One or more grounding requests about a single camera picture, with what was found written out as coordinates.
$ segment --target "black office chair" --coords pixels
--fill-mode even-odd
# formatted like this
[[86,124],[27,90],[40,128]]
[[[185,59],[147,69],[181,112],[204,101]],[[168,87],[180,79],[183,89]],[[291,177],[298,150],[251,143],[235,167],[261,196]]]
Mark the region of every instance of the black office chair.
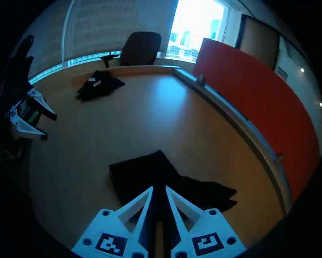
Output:
[[[158,33],[149,31],[132,33],[121,51],[121,66],[152,65],[160,45],[161,35]],[[104,60],[106,68],[109,68],[108,62],[117,56],[119,55],[105,55],[100,59]]]

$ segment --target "curved desk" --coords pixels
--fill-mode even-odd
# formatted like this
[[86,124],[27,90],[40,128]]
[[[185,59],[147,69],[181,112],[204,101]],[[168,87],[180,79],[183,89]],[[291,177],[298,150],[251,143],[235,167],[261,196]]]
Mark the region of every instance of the curved desk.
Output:
[[270,176],[277,173],[272,157],[210,88],[177,67],[109,70],[126,85],[85,103],[76,91],[92,73],[63,74],[66,84],[53,74],[34,85],[41,92],[48,87],[48,104],[59,117],[40,120],[49,139],[33,143],[31,199],[37,220],[61,244],[71,249],[98,210],[121,206],[110,164],[158,149],[181,175],[237,189],[237,205],[223,215],[247,247],[283,217],[285,184]]

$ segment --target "black cloth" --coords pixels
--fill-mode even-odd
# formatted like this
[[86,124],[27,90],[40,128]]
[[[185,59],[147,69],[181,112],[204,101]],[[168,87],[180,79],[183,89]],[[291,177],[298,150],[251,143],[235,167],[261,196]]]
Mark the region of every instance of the black cloth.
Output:
[[110,176],[122,205],[150,186],[159,192],[159,198],[164,198],[165,185],[203,210],[216,208],[223,212],[237,203],[230,200],[236,193],[235,189],[180,176],[161,150],[110,165]]
[[114,78],[107,71],[96,70],[91,78],[94,78],[95,82],[87,81],[84,83],[83,87],[77,91],[77,99],[81,100],[82,102],[97,97],[108,96],[115,89],[125,85],[125,83],[117,78]]

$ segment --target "white wall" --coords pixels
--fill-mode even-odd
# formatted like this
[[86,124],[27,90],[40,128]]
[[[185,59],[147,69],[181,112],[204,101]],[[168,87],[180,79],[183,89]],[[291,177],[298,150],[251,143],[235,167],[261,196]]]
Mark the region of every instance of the white wall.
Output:
[[320,107],[321,95],[316,89],[317,81],[311,76],[310,68],[307,66],[305,72],[302,73],[299,66],[291,59],[285,49],[280,49],[280,54],[277,61],[277,67],[280,67],[288,75],[286,83],[298,96],[299,100],[304,105],[319,141],[320,155],[322,155],[322,107]]

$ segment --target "red partition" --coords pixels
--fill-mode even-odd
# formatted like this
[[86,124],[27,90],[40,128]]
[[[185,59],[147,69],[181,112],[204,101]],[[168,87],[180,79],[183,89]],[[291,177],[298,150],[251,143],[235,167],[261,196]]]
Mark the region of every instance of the red partition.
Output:
[[277,155],[284,154],[296,200],[320,160],[314,126],[296,94],[252,56],[205,38],[194,69],[195,76],[200,74],[259,129]]

